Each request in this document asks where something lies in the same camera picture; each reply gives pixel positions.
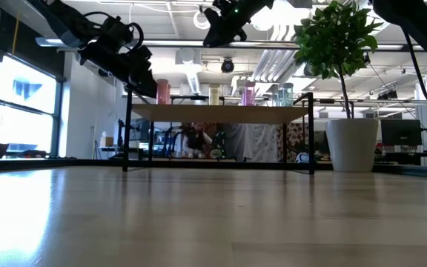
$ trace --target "ceiling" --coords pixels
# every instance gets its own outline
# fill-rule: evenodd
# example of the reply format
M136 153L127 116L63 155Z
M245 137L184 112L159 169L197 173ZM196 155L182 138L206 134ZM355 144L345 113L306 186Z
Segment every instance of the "ceiling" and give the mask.
M146 4L145 6L132 6L131 4L100 4L96 1L88 0L66 0L66 4L76 8L81 13L91 11L104 11L112 16L120 16L122 21L128 23L131 20L141 25L145 32L146 39L204 39L207 30L200 30L193 23L193 15L196 6L179 6L172 4L168 13L166 4ZM19 12L21 21L32 27L43 36L56 38L47 25L47 22L34 10L28 7L23 0L0 0L0 7L8 13L16 16ZM95 22L102 22L102 16L91 16ZM269 40L272 30L259 31L252 25L244 27L248 35L248 40ZM377 34L377 41L380 44L403 44L405 39L403 32L397 26L390 25ZM151 58L152 70L155 79L168 79L173 88L178 88L182 83L186 83L186 75L176 69L175 57L176 49L172 48L152 48ZM251 75L260 61L263 50L246 49L200 49L202 72L198 74L201 83L220 83L230 85L231 80L238 73ZM235 74L223 74L220 66L225 57L230 57L235 63ZM417 59L423 73L427 73L427 53L418 53ZM414 83L416 76L412 73L413 64L411 57L407 53L375 53L371 55L371 65L376 73L371 69L364 69L356 75L346 80L346 85L351 98L365 98L370 92L380 92L383 83L396 82L396 88L400 98L414 97ZM340 97L341 84L336 79L321 80L313 82L314 96L317 98Z

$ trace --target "wooden floor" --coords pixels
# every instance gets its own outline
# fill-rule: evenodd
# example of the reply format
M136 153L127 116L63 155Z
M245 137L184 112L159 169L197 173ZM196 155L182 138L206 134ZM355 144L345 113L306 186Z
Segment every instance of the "wooden floor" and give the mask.
M0 266L426 266L427 179L60 168L0 174Z

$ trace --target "desk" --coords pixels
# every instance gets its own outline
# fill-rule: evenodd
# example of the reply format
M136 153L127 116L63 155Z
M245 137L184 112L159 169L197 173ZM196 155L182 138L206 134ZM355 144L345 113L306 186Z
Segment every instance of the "desk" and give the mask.
M277 169L291 169L287 163L287 124L295 119L308 115L309 143L314 144L314 109L313 94L305 93L298 98L294 104L301 101L307 102L308 107L258 107L258 106L219 106L219 105L150 105L132 104L133 92L128 89L128 103L126 110L126 121L131 120L131 111L137 113L150 121L150 141L148 146L148 164L152 166L153 161L153 133L154 122L207 122L207 123L252 123L252 124L281 124L283 125L283 163L274 163ZM125 129L125 139L129 138L129 130ZM310 159L314 158L314 146L309 146ZM123 171L128 171L129 159L125 151L123 156ZM199 165L209 167L207 162L198 162ZM314 161L309 165L309 174L314 174Z

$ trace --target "window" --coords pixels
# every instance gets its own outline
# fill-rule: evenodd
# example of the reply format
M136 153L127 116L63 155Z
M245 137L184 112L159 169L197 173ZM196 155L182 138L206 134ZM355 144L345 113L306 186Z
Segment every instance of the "window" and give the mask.
M0 63L0 100L54 113L57 81L7 56Z
M0 143L9 152L38 150L50 152L53 118L0 105Z

